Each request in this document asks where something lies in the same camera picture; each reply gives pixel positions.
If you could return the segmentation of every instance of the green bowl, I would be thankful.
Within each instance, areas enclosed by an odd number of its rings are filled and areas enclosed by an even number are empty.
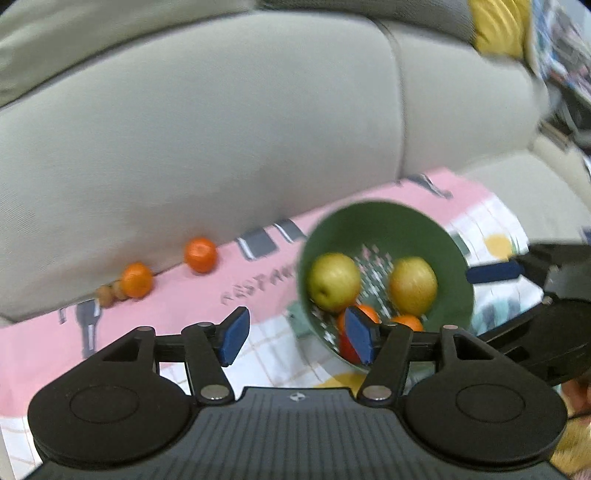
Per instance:
[[[362,273],[358,303],[371,305],[382,323],[390,323],[390,318],[398,314],[385,291],[393,263],[402,257],[424,258],[439,285],[431,310],[421,319],[425,331],[438,332],[448,323],[469,327],[474,290],[466,280],[466,260],[449,234],[429,217],[404,205],[354,203],[316,226],[298,263],[297,288],[303,320],[336,355],[339,353],[336,319],[312,303],[306,287],[312,264],[329,252],[341,252],[355,260]],[[368,370],[363,365],[353,366]]]

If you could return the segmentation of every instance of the blue gripper pad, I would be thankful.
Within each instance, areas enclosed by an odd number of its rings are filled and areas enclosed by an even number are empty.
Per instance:
[[[466,279],[469,283],[475,285],[478,283],[515,280],[523,273],[523,267],[515,260],[510,260],[469,268],[466,271]]]
[[[358,313],[352,308],[345,310],[345,333],[357,352],[361,363],[370,365],[375,360],[375,348],[370,328],[371,326],[375,327],[376,324],[369,319],[361,318],[361,315],[365,317],[363,312]]]
[[[238,307],[217,328],[221,346],[217,352],[217,359],[221,366],[232,365],[251,328],[251,315],[246,307]]]

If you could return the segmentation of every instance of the metal pin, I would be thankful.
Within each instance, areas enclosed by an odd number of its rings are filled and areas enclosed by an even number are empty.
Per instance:
[[[363,389],[363,396],[375,401],[386,400],[392,396],[392,390],[383,385],[370,385]]]
[[[230,394],[224,385],[207,385],[201,389],[201,396],[208,400],[222,400]]]
[[[197,325],[207,338],[211,338],[216,333],[216,326],[212,322],[197,322]]]

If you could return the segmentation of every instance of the couch cushion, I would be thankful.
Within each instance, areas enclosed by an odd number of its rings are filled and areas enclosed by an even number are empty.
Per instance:
[[[0,314],[396,179],[397,68],[367,19],[259,12],[111,52],[4,108]]]
[[[314,8],[387,18],[451,35],[465,43],[474,39],[468,0],[261,0],[267,8]]]
[[[121,42],[254,5],[255,0],[16,0],[0,16],[0,106]]]
[[[548,108],[543,82],[443,35],[384,26],[402,75],[404,174],[527,147]]]
[[[544,135],[537,135],[530,149],[554,170],[591,210],[591,178],[584,164],[584,154],[571,145],[566,151]]]
[[[460,172],[511,209],[530,241],[581,241],[591,213],[556,173],[529,151],[484,158]]]

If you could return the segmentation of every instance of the tangerine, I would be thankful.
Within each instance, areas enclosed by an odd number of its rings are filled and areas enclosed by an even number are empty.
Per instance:
[[[153,285],[154,275],[142,262],[127,265],[121,275],[121,290],[133,299],[145,297]]]
[[[196,273],[209,273],[217,263],[216,245],[207,238],[194,238],[185,246],[185,263]]]
[[[374,323],[380,323],[379,321],[379,315],[378,312],[375,311],[375,309],[373,307],[370,307],[369,305],[351,305],[352,307],[357,307],[359,310],[361,310],[364,314],[366,314],[372,322]],[[337,330],[339,331],[339,333],[344,334],[345,333],[345,312],[341,312],[341,314],[337,317],[336,319],[336,327]]]
[[[113,294],[117,300],[124,301],[129,298],[121,288],[121,280],[114,281],[111,285],[111,290],[113,290]]]
[[[108,309],[115,303],[115,294],[108,285],[103,285],[96,289],[95,298],[99,301],[100,308]]]
[[[392,321],[396,323],[402,323],[403,325],[410,327],[415,332],[425,331],[425,327],[421,323],[421,320],[414,315],[399,315],[398,317],[394,317]]]

